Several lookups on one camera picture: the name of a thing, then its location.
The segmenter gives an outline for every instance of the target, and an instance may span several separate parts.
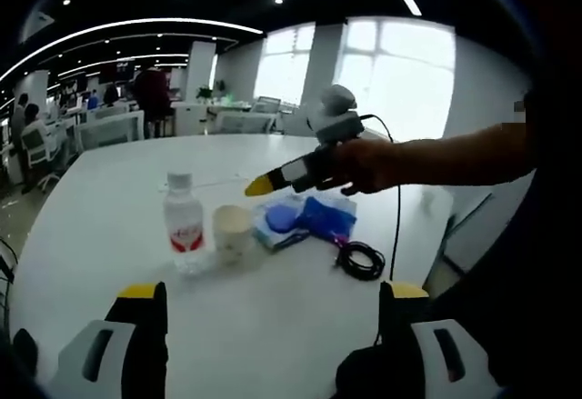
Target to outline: potted plant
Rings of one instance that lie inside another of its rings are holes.
[[[196,95],[196,98],[204,99],[206,102],[208,102],[210,99],[212,99],[212,90],[208,85],[203,85],[202,87],[198,88],[198,94]]]

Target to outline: window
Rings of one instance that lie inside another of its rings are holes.
[[[315,24],[295,26],[267,36],[255,84],[255,97],[271,96],[299,104],[306,80]]]
[[[384,120],[398,141],[443,135],[455,79],[452,28],[417,20],[348,22],[337,82],[352,91],[360,114]],[[382,135],[373,121],[366,127]]]

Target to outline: water bottle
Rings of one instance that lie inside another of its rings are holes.
[[[192,174],[167,174],[164,216],[174,262],[181,274],[196,274],[204,247],[203,208],[192,195]]]

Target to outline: bottle cap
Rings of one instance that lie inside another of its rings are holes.
[[[167,185],[170,190],[189,190],[192,188],[192,174],[168,172]]]

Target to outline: paper cup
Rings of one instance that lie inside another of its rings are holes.
[[[245,256],[253,243],[253,216],[245,208],[223,205],[213,215],[218,260],[232,264]]]

